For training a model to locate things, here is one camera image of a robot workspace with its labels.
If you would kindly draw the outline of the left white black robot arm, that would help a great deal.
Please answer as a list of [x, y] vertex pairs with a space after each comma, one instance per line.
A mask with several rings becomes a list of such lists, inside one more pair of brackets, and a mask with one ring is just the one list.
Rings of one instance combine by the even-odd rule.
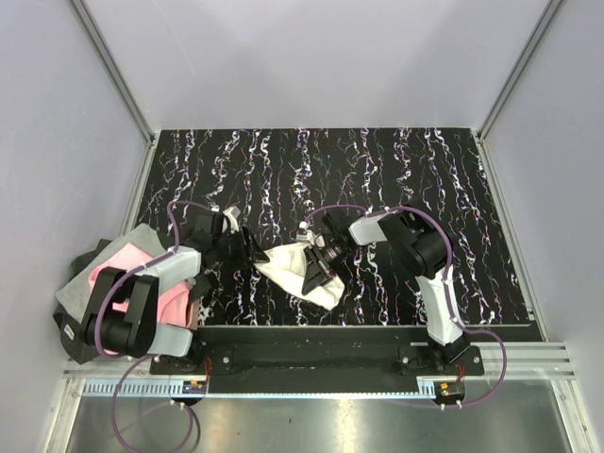
[[202, 213], [191, 232], [175, 238], [175, 245], [159, 257], [129, 270], [113, 266], [100, 270], [80, 322], [79, 339], [101, 354], [136, 359], [171, 356], [182, 373], [196, 372], [204, 351], [193, 344], [189, 328], [159, 321], [159, 299], [191, 278], [202, 291], [210, 290], [204, 270], [215, 263], [240, 270], [269, 261], [236, 216], [236, 210]]

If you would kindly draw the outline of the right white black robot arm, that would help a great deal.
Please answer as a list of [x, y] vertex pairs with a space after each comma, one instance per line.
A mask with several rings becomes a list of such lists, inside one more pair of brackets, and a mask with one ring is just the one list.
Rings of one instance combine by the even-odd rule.
[[449, 235], [427, 213], [412, 206], [353, 217], [344, 207], [326, 208], [324, 243], [304, 250], [306, 269], [301, 293], [325, 287], [335, 279], [336, 266], [360, 247], [386, 243], [407, 274], [415, 277], [427, 313], [428, 345], [418, 354], [420, 367], [440, 374], [459, 367], [470, 342], [460, 320], [450, 281], [453, 250]]

